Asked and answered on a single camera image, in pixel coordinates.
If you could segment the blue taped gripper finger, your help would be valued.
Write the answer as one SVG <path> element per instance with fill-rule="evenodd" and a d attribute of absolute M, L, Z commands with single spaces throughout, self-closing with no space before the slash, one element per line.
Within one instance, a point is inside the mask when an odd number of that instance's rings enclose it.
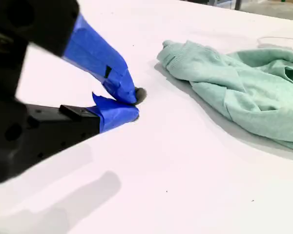
<path fill-rule="evenodd" d="M 25 130 L 26 168 L 139 117 L 139 110 L 134 105 L 97 95 L 92 97 L 95 102 L 92 107 L 27 106 L 29 116 Z"/>
<path fill-rule="evenodd" d="M 0 89 L 6 94 L 16 92 L 30 43 L 90 73 L 119 102 L 136 105 L 147 95 L 75 0 L 0 0 Z"/>

